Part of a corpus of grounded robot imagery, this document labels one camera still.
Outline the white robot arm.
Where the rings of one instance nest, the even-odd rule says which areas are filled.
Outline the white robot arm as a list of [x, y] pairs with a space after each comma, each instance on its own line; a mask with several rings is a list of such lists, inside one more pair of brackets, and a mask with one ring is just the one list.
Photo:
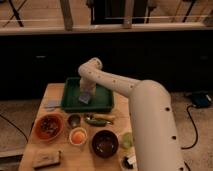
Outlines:
[[86, 82], [128, 99], [138, 171], [186, 171], [171, 96], [164, 86], [104, 72], [98, 58], [80, 65], [78, 73]]

